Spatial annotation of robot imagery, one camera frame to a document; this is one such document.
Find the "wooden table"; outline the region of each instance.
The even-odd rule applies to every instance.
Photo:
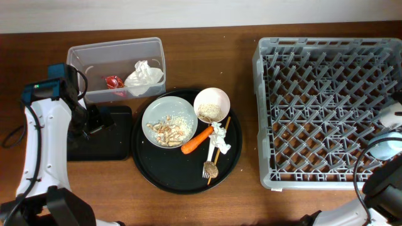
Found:
[[[23,85],[46,78],[47,66],[65,62],[71,46],[157,36],[166,58],[166,89],[218,87],[227,92],[242,126],[242,154],[219,186],[198,195],[174,195],[147,182],[131,158],[68,163],[73,192],[97,218],[132,225],[286,225],[304,214],[332,210],[354,199],[353,191],[273,192],[259,181],[256,97],[251,58],[262,37],[394,37],[402,22],[291,24],[231,28],[82,31],[0,35],[0,138],[22,124],[17,100]],[[134,120],[155,97],[115,102]],[[14,199],[25,143],[0,151],[0,203]]]

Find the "round black tray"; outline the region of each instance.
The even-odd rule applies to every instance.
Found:
[[[177,90],[160,97],[176,96],[193,104],[200,90]],[[194,194],[206,191],[222,182],[234,169],[239,160],[242,147],[242,134],[239,120],[231,109],[228,116],[231,121],[227,129],[225,141],[232,147],[227,154],[219,154],[217,167],[219,175],[211,180],[202,178],[203,163],[207,160],[209,139],[206,139],[194,152],[183,154],[180,148],[163,149],[150,143],[141,128],[141,120],[145,109],[138,117],[134,127],[131,142],[133,159],[144,177],[158,188],[176,194]],[[225,126],[227,117],[221,122]],[[207,128],[207,124],[198,121],[195,135]]]

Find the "clear plastic container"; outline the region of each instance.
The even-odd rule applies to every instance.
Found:
[[[147,60],[150,67],[163,72],[161,80],[154,85],[107,89],[105,78],[116,75],[124,82],[135,71],[135,64]],[[162,42],[159,38],[111,41],[71,47],[67,64],[80,70],[88,78],[87,103],[128,100],[160,95],[166,92],[166,68]],[[85,88],[79,76],[80,91]]]

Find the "red wrapper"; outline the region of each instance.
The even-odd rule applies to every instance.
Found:
[[[108,89],[116,89],[124,87],[123,81],[115,75],[106,77],[105,80]]]

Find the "chopsticks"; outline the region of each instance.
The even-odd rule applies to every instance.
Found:
[[[226,131],[227,131],[227,127],[229,126],[230,121],[231,121],[231,117],[229,116],[227,118],[226,125],[225,125]],[[220,149],[218,149],[218,152],[216,153],[216,156],[215,156],[215,161],[214,161],[215,166],[216,166],[216,163],[218,162],[219,153],[220,153]],[[210,182],[211,182],[211,177],[209,177],[207,185],[209,185]]]

